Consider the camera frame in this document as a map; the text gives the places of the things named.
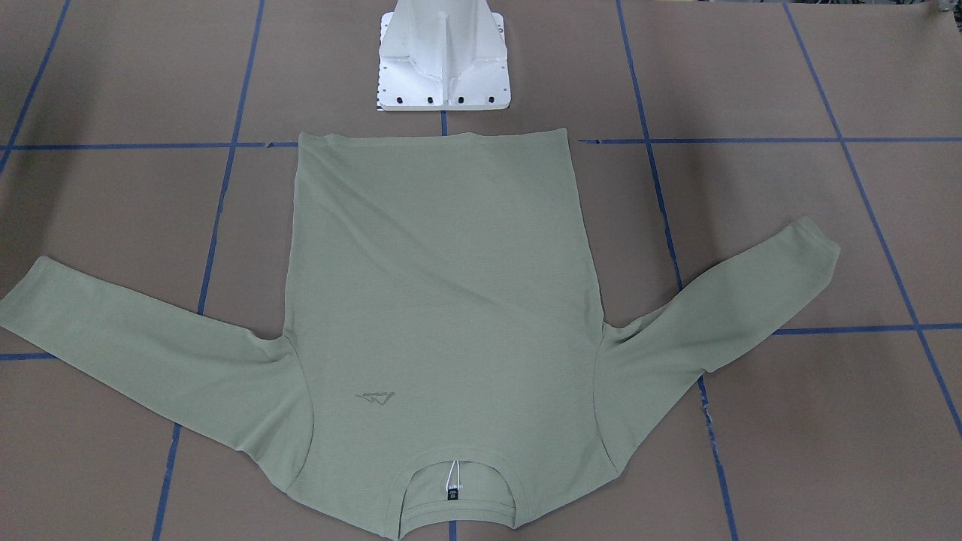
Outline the olive green long-sleeve shirt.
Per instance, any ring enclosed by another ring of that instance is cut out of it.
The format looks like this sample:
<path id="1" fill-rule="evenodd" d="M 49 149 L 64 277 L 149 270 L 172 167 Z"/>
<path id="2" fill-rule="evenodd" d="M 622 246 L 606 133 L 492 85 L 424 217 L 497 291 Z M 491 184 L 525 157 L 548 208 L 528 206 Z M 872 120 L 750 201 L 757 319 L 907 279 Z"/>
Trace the olive green long-sleeve shirt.
<path id="1" fill-rule="evenodd" d="M 2 326 L 392 540 L 451 520 L 517 528 L 616 479 L 839 258 L 800 218 L 614 328 L 563 128 L 303 133 L 293 183 L 277 338 L 48 257 L 2 299 Z"/>

